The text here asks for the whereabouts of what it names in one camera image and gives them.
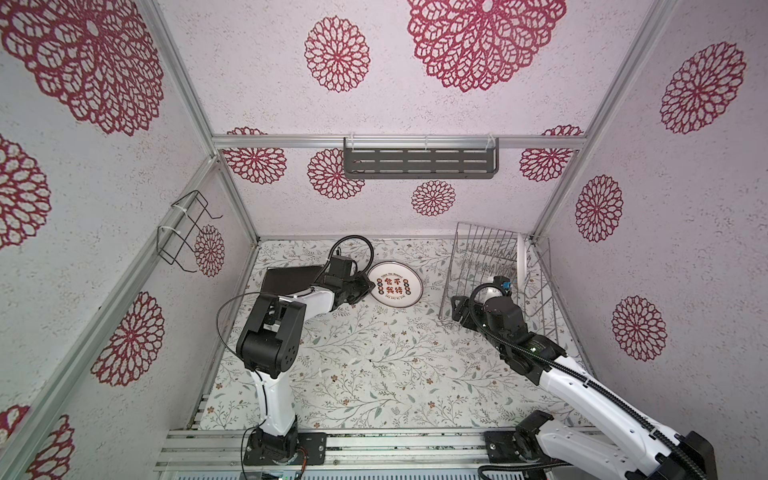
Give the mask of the white round bowl back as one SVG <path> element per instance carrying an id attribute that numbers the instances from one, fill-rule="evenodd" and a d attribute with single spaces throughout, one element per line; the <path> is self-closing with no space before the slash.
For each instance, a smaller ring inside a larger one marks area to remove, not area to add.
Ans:
<path id="1" fill-rule="evenodd" d="M 387 307 L 413 307 L 424 293 L 421 277 L 414 269 L 400 262 L 384 261 L 374 265 L 368 271 L 368 279 L 374 284 L 373 298 Z"/>

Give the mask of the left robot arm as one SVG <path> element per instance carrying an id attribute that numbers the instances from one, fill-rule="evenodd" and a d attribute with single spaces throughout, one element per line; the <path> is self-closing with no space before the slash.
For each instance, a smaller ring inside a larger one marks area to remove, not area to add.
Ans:
<path id="1" fill-rule="evenodd" d="M 347 256 L 334 255 L 326 266 L 267 270 L 235 349 L 259 405 L 260 419 L 248 438 L 252 459 L 288 463 L 300 451 L 287 372 L 298 357 L 305 322 L 360 302 L 374 287 L 367 270 Z"/>

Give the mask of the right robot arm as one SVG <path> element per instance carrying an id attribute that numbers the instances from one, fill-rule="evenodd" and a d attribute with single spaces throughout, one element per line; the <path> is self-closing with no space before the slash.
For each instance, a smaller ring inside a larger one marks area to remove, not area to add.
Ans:
<path id="1" fill-rule="evenodd" d="M 478 469 L 521 472 L 543 479 L 561 467 L 574 467 L 596 479 L 715 479 L 712 444 L 695 431 L 686 435 L 644 415 L 569 357 L 550 338 L 529 330 L 522 309 L 503 288 L 483 301 L 475 294 L 451 299 L 452 318 L 481 334 L 511 370 L 563 400 L 605 435 L 575 430 L 550 413 L 535 410 L 511 430 L 484 435 L 489 462 Z"/>

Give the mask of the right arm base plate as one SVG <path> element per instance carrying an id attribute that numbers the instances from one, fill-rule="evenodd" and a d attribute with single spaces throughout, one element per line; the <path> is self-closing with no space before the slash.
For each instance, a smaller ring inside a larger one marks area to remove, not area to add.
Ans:
<path id="1" fill-rule="evenodd" d="M 547 455 L 534 432 L 524 429 L 494 430 L 483 433 L 488 458 L 492 464 L 548 464 L 559 459 Z"/>

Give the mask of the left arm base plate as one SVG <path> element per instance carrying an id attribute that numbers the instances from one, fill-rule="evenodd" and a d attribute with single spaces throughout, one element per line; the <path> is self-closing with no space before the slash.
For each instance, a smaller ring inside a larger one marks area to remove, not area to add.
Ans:
<path id="1" fill-rule="evenodd" d="M 273 436 L 261 429 L 250 434 L 243 456 L 245 466 L 295 465 L 317 466 L 325 463 L 328 435 L 289 432 Z"/>

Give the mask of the black plate with gold rim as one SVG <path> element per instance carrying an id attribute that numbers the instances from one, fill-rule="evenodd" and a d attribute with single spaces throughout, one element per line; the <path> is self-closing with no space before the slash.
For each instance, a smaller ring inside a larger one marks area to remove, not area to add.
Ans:
<path id="1" fill-rule="evenodd" d="M 322 265 L 268 268 L 260 291 L 289 296 L 308 290 L 323 269 Z"/>

